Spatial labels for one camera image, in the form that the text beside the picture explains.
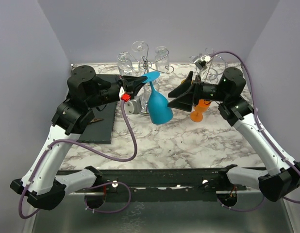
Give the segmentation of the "clear wine glass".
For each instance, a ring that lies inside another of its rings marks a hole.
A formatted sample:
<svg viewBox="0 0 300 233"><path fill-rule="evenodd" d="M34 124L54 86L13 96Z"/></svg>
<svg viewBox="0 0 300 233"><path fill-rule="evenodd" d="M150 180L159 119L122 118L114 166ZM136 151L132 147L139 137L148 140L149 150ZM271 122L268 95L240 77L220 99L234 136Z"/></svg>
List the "clear wine glass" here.
<svg viewBox="0 0 300 233"><path fill-rule="evenodd" d="M131 67L126 67L126 68L122 69L121 75L122 76L133 76L133 77L137 76L136 71Z"/></svg>
<svg viewBox="0 0 300 233"><path fill-rule="evenodd" d="M155 49L155 69L162 72L169 72L169 50L165 46L158 46Z"/></svg>
<svg viewBox="0 0 300 233"><path fill-rule="evenodd" d="M148 53L149 53L149 46L144 41L135 41L132 44L132 50L137 53L137 60L139 62L138 70L139 74L143 75L149 71L148 69Z"/></svg>
<svg viewBox="0 0 300 233"><path fill-rule="evenodd" d="M151 86L150 83L146 83L143 87L143 94L141 96L141 107L142 110L140 112L143 116L149 115L149 98L151 95Z"/></svg>
<svg viewBox="0 0 300 233"><path fill-rule="evenodd" d="M120 74L121 74L121 70L126 67L133 68L132 62L131 62L128 54L122 52L117 56L117 67L118 67Z"/></svg>

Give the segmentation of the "chrome swirl wine glass rack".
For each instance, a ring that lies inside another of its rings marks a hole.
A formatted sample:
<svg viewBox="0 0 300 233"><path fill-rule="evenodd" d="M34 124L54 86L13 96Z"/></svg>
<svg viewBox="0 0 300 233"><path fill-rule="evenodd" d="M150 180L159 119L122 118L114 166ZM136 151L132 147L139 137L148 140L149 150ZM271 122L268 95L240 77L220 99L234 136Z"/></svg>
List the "chrome swirl wine glass rack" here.
<svg viewBox="0 0 300 233"><path fill-rule="evenodd" d="M148 59L149 46L144 41L136 41L132 44L133 52L140 55L139 58L132 55L131 53L124 51L117 57L118 69L124 75L132 76L136 72L133 67L133 62L136 62L138 75L142 76L151 71L158 71L161 74L171 74L174 72L174 67L169 62L169 50L165 46L158 46L155 49L154 62Z"/></svg>

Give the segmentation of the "orange plastic wine glass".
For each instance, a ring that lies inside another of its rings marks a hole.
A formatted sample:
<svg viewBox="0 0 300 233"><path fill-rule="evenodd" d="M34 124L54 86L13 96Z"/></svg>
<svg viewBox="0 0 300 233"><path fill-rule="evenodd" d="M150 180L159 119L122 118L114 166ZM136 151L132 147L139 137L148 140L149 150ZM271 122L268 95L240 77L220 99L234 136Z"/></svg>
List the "orange plastic wine glass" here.
<svg viewBox="0 0 300 233"><path fill-rule="evenodd" d="M193 111L190 114L190 119L193 122L201 122L203 120L203 113L206 112L211 105L209 100L199 100L198 104L193 107Z"/></svg>

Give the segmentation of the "blue plastic wine glass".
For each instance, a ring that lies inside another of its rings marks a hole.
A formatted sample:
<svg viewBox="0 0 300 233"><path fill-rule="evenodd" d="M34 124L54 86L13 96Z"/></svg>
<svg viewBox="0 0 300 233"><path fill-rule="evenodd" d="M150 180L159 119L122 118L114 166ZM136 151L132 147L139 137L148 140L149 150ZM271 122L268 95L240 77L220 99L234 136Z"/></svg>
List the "blue plastic wine glass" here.
<svg viewBox="0 0 300 233"><path fill-rule="evenodd" d="M159 78L160 72L151 71L143 76L146 77L143 83L149 83L151 87L151 94L148 100L148 111L152 123L155 125L168 123L173 118L173 111L168 107L168 100L166 97L159 93L153 84L153 82Z"/></svg>

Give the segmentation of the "dark grey box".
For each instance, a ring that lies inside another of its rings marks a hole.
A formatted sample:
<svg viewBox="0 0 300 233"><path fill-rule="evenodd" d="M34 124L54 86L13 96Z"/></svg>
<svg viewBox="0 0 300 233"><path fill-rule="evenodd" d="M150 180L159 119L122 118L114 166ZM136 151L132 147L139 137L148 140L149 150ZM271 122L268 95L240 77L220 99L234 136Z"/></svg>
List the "dark grey box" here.
<svg viewBox="0 0 300 233"><path fill-rule="evenodd" d="M75 105L83 115L81 119L78 120L78 127L81 134L78 141L80 143L111 143L117 102L101 105L96 108L82 108ZM94 118L103 118L103 121L89 124Z"/></svg>

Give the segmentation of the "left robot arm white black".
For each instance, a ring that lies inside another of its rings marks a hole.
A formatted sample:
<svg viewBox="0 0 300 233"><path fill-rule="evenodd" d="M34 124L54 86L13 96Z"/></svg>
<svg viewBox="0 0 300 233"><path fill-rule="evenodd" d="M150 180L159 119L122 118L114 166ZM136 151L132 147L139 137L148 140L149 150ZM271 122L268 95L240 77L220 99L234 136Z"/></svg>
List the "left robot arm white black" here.
<svg viewBox="0 0 300 233"><path fill-rule="evenodd" d="M57 176L72 145L94 119L93 110L133 99L145 84L145 76L132 77L96 74L91 66L74 68L67 80L68 94L57 107L48 137L29 171L11 182L10 188L37 210L52 210L64 197L81 189L99 191L102 175L92 166Z"/></svg>

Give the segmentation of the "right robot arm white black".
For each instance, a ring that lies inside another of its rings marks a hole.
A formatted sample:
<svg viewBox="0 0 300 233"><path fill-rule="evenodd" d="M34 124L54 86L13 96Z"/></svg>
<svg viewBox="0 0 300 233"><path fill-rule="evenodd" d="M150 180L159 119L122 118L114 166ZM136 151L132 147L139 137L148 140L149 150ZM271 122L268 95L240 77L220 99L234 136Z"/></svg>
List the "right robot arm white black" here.
<svg viewBox="0 0 300 233"><path fill-rule="evenodd" d="M200 100L218 101L220 115L249 142L265 165L265 171L230 165L221 170L218 185L223 190L235 184L258 189L276 202L300 187L300 161L287 154L263 128L252 106L241 96L246 81L241 70L229 67L217 84L203 82L189 72L182 84L169 92L170 108L189 112Z"/></svg>

